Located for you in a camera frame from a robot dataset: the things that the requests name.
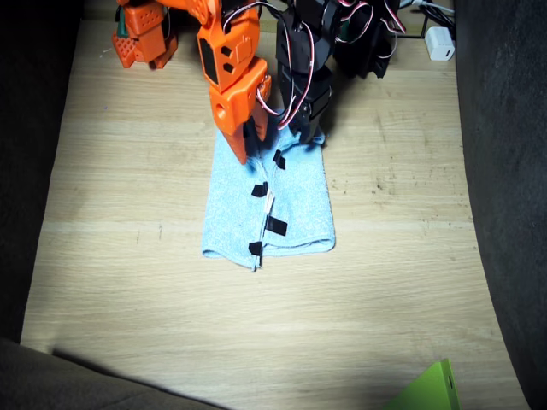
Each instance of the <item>orange robot part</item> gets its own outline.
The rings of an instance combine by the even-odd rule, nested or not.
[[[156,68],[163,68],[177,50],[175,36],[163,38],[163,7],[156,2],[125,5],[123,12],[129,38],[119,38],[116,32],[112,35],[112,44],[123,67],[129,68],[134,62],[153,62]]]
[[[112,41],[123,67],[134,62],[154,62],[162,68],[177,49],[176,37],[163,38],[163,7],[185,9],[202,27],[197,41],[205,79],[209,82],[209,97],[215,124],[224,134],[238,160],[245,164],[243,125],[253,116],[256,134],[266,137],[268,116],[256,102],[257,91],[267,100],[272,80],[268,65],[255,57],[260,38],[258,13],[243,12],[230,22],[226,32],[222,27],[221,0],[161,0],[131,6],[128,0],[118,0],[123,6],[129,38]]]

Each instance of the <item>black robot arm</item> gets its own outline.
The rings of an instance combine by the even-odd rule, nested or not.
[[[296,0],[288,4],[282,14],[283,20],[278,21],[276,58],[281,96],[285,109],[294,110],[305,95],[289,123],[294,133],[300,132],[303,143],[315,135],[319,119],[332,96],[332,72],[325,65],[331,55],[348,76],[363,78],[371,71],[379,78],[383,77],[391,57],[387,38],[387,19],[391,18],[388,0],[369,0],[363,5],[360,4],[365,2],[356,0],[352,4],[340,1]],[[398,0],[390,2],[397,3],[390,9],[396,13]],[[351,19],[344,21],[352,11]],[[287,36],[291,43],[290,60]],[[310,67],[312,54],[314,62]]]

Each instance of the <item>white cable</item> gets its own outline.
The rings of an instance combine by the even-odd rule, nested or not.
[[[370,23],[372,22],[373,20],[373,16],[374,16],[374,7],[370,4],[368,4],[367,2],[361,2],[359,3],[359,5],[357,7],[354,8],[353,12],[351,12],[351,14],[349,15],[349,18],[351,18],[351,16],[353,15],[353,13],[359,9],[360,7],[362,6],[370,6],[370,17],[368,18],[368,21],[367,21],[367,24],[365,25],[365,27],[362,29],[361,31],[361,34],[359,34],[356,38],[354,38],[353,40],[351,41],[347,41],[347,40],[343,40],[341,39],[340,37],[336,37],[336,41],[340,42],[340,43],[344,43],[344,44],[353,44],[355,41],[357,41],[359,38],[361,38],[365,32],[367,31],[368,27],[370,26]]]
[[[441,9],[441,10],[447,12],[447,13],[452,13],[452,14],[454,14],[454,10],[453,10],[453,9],[448,9],[448,8],[446,8],[446,7],[443,7],[443,6],[439,5],[439,4],[425,2],[424,0],[413,0],[412,5],[413,5],[413,6],[435,7],[435,8],[437,8],[437,9]]]
[[[308,36],[309,36],[309,48],[310,48],[310,56],[309,56],[309,76],[308,76],[308,83],[306,84],[306,88],[304,89],[304,92],[302,93],[302,95],[300,96],[300,100],[298,100],[298,104],[297,106],[294,108],[294,110],[292,111],[292,114],[289,116],[289,118],[286,120],[286,121],[281,121],[278,125],[277,125],[277,129],[278,130],[282,130],[283,128],[285,128],[286,126],[288,126],[292,119],[294,118],[294,116],[297,114],[298,110],[300,109],[300,106],[302,105],[304,99],[306,98],[306,96],[308,95],[308,91],[309,91],[309,86],[311,85],[311,79],[312,77],[314,76],[314,63],[315,63],[315,45],[314,45],[314,36],[313,34],[311,33],[311,30],[309,29],[309,26],[302,22],[302,25],[306,28],[306,31],[308,32]]]
[[[367,2],[359,2],[359,4],[357,4],[356,7],[353,8],[353,10],[351,10],[351,13],[349,13],[347,16],[345,17],[342,17],[340,19],[340,21],[350,21],[351,20],[351,17],[353,17],[353,14],[358,10],[360,9],[361,7],[364,7],[364,6],[370,6],[370,4],[368,4]]]
[[[234,11],[227,19],[226,21],[224,22],[224,25],[222,26],[222,31],[223,32],[226,32],[226,27],[228,25],[228,23],[234,18],[236,17],[237,15],[241,15],[243,12],[247,11],[248,9],[252,9],[253,7],[255,6],[265,6],[267,9],[274,9],[275,11],[277,11],[278,13],[281,13],[281,11],[273,6],[272,4],[270,3],[266,3],[266,2],[254,2],[254,3],[251,3],[251,4],[247,4],[246,6],[242,7],[241,9],[237,9],[236,11]],[[289,33],[287,32],[286,30],[286,25],[284,24],[283,25],[284,27],[284,31],[285,31],[285,40],[287,42],[287,57],[288,57],[288,61],[289,61],[289,72],[291,73],[291,76],[292,76],[292,65],[291,65],[291,40],[289,39]],[[283,116],[283,118],[281,119],[281,122],[285,121],[287,116],[289,115],[289,113],[291,112],[291,108],[292,108],[292,103],[294,102],[296,96],[294,95],[294,79],[291,78],[291,102],[289,103],[289,107],[287,108],[287,110],[285,111],[285,115]],[[267,111],[269,112],[271,115],[281,115],[281,113],[278,113],[277,111],[271,109],[267,104],[266,102],[264,101],[264,99],[262,98],[262,95],[258,96],[257,95],[257,99],[258,99],[258,102],[262,105],[262,107]]]
[[[403,32],[398,32],[396,29],[391,28],[390,25],[389,25],[389,23],[387,22],[386,19],[383,19],[383,18],[382,18],[382,19],[379,19],[379,20],[380,20],[382,23],[385,24],[385,26],[387,27],[387,31],[388,31],[388,32],[392,32],[393,34],[404,34]]]
[[[399,20],[397,15],[393,13],[393,10],[390,8],[389,4],[387,3],[387,0],[384,0],[384,5],[388,13],[390,14],[391,18],[393,19],[393,21],[395,21],[395,24],[399,26],[399,29],[401,30],[401,32],[403,32],[403,34],[406,34],[407,29],[405,28],[404,24]]]
[[[166,9],[168,10],[167,11],[167,15],[168,15],[168,35],[165,36],[164,40],[167,40],[169,38],[169,36],[171,35],[171,13],[169,13],[169,7],[166,7]]]
[[[378,56],[378,58],[390,58],[395,53],[395,49],[397,48],[397,33],[395,33],[395,44],[393,45],[393,49],[391,49],[391,53],[387,56]]]
[[[224,25],[222,26],[222,32],[226,32],[226,27],[228,26],[228,23],[230,21],[233,20],[233,18],[237,15],[240,15],[242,14],[244,11],[247,11],[249,9],[252,9],[253,7],[256,7],[256,6],[264,6],[268,9],[274,9],[275,11],[277,11],[278,13],[281,13],[281,10],[279,10],[277,7],[275,7],[274,5],[270,4],[270,3],[266,3],[266,2],[253,2],[251,4],[247,4],[246,6],[243,6],[241,9],[237,9],[236,11],[234,11],[227,19],[226,21],[224,22]]]
[[[356,3],[356,0],[353,0],[353,2],[346,2],[345,0],[338,0],[340,4],[342,4],[344,7],[351,7]]]

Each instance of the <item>light blue towel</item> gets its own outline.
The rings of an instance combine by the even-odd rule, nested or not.
[[[215,158],[203,228],[202,252],[208,258],[225,257],[255,270],[262,256],[285,256],[327,252],[334,247],[334,225],[328,198],[318,132],[312,144],[300,144],[287,127],[278,131],[270,118],[266,141],[247,138],[247,164],[242,166],[220,132],[216,135]],[[282,156],[278,166],[276,151]],[[268,182],[269,194],[253,196]],[[286,225],[285,236],[266,229],[267,201],[273,199],[270,217]]]

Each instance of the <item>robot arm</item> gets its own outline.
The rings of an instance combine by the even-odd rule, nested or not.
[[[152,0],[134,6],[129,0],[118,3],[123,15],[112,42],[124,67],[148,62],[163,68],[176,51],[176,37],[163,37],[163,6],[187,10],[201,23],[197,42],[215,124],[245,164],[244,123],[253,116],[258,137],[266,137],[268,117],[256,98],[259,92],[267,100],[272,82],[266,61],[255,56],[260,37],[257,11],[246,10],[227,25],[222,22],[220,0]]]
[[[386,34],[399,32],[388,21],[396,21],[404,32],[395,14],[398,1],[290,0],[282,16],[285,24],[279,21],[277,26],[276,57],[284,105],[303,96],[289,125],[293,133],[300,132],[301,142],[313,138],[330,102],[332,72],[325,64],[331,55],[350,77],[365,78],[371,71],[379,78],[384,76],[393,51]],[[291,59],[285,25],[290,28]],[[309,28],[312,38],[304,28]]]
[[[334,55],[349,76],[364,78],[374,71],[381,78],[394,50],[386,34],[399,32],[388,21],[404,32],[395,14],[399,0],[287,0],[283,13],[267,0],[144,0],[138,5],[117,1],[123,13],[112,41],[124,67],[148,62],[162,68],[175,52],[176,37],[163,37],[163,6],[187,10],[201,23],[197,41],[215,124],[242,164],[247,161],[244,124],[251,116],[261,140],[266,137],[267,110],[280,117],[279,129],[289,126],[307,143],[332,96],[328,58]],[[272,79],[267,63],[255,56],[259,5],[278,19],[276,57],[283,113],[265,103]]]

